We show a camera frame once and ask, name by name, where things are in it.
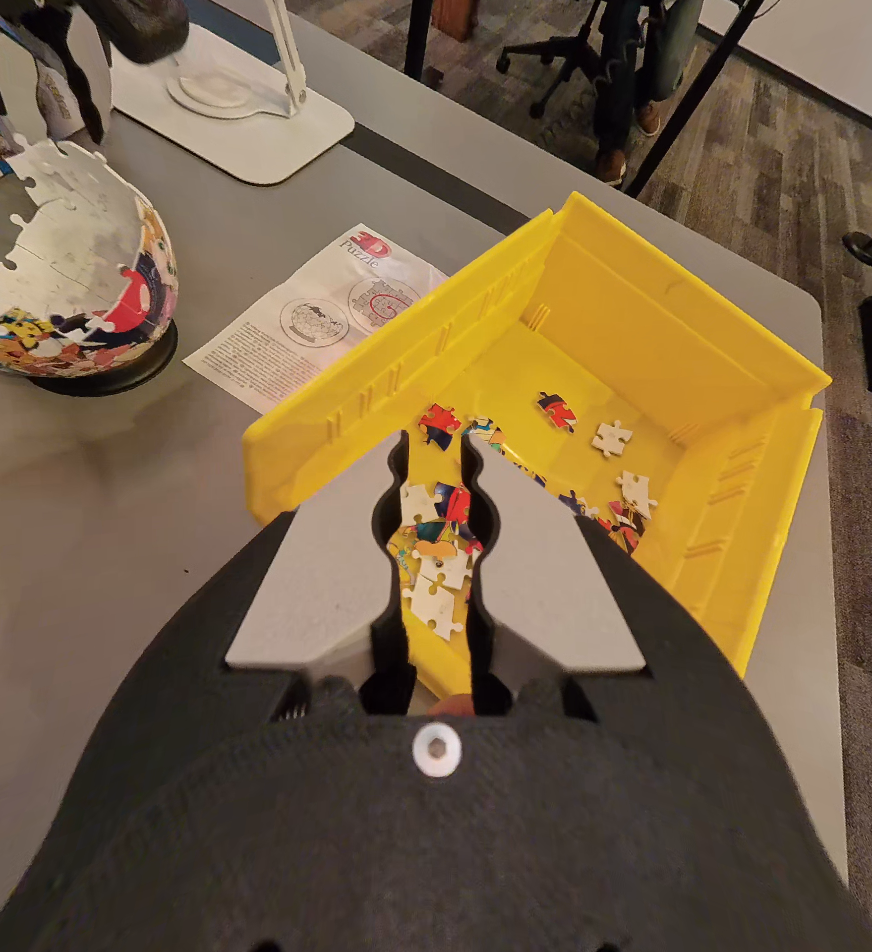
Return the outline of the white instruction leaflet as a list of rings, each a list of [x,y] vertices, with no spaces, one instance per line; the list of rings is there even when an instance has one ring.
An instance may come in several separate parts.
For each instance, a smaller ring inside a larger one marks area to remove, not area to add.
[[[359,224],[265,293],[184,364],[264,414],[446,278]]]

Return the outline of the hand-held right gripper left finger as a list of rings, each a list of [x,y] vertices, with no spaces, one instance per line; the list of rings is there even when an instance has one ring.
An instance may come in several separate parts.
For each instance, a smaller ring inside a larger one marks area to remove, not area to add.
[[[397,430],[299,504],[225,655],[233,669],[337,677],[372,715],[407,713],[416,685],[390,537],[409,438]]]

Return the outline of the yellow plastic bin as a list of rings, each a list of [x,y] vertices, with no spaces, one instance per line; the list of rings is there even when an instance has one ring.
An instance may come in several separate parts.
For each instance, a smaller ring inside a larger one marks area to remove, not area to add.
[[[395,430],[409,482],[459,480],[470,431],[593,516],[746,673],[829,376],[574,193],[408,303],[350,292],[362,341],[243,436],[265,525]]]

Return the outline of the heap of puzzle pieces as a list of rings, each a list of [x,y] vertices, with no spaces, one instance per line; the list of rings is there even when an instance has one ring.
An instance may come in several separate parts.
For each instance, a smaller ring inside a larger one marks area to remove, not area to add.
[[[481,439],[501,454],[499,440],[492,435],[493,427],[487,418],[474,418],[463,427],[452,407],[438,403],[426,408],[418,421],[429,445],[447,450],[454,436],[466,434]],[[462,628],[461,621],[455,618],[457,595],[465,582],[470,582],[470,597],[475,563],[482,553],[482,544],[469,525],[470,493],[463,482],[439,482],[432,488],[410,484],[401,494],[404,526],[399,534],[398,553],[400,559],[408,558],[412,580],[404,596],[412,615],[447,641],[452,632]],[[600,529],[596,507],[588,506],[573,491],[556,498],[575,516],[597,523]]]

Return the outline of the brown wooden post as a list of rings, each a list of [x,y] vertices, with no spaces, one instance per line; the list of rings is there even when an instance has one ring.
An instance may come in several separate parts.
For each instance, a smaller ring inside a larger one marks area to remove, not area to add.
[[[479,1],[434,1],[430,23],[454,41],[464,43],[477,27]]]

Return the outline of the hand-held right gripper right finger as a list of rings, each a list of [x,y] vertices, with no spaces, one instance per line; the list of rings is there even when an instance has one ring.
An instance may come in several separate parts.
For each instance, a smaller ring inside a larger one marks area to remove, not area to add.
[[[598,524],[477,437],[463,437],[462,474],[482,544],[467,618],[475,713],[506,714],[538,679],[643,673],[644,656],[583,533]]]

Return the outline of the black round ball stand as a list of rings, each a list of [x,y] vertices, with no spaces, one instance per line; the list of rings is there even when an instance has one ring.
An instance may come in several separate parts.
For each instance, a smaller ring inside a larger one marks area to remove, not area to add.
[[[175,321],[144,354],[109,370],[81,377],[27,377],[42,390],[71,398],[104,398],[128,392],[160,375],[172,361],[179,343]]]

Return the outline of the colourful puzzle ball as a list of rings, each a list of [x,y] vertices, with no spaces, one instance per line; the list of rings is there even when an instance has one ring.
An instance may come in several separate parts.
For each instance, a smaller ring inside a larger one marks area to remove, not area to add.
[[[81,377],[143,355],[179,298],[160,214],[101,154],[16,139],[8,162],[34,211],[0,215],[0,373]]]

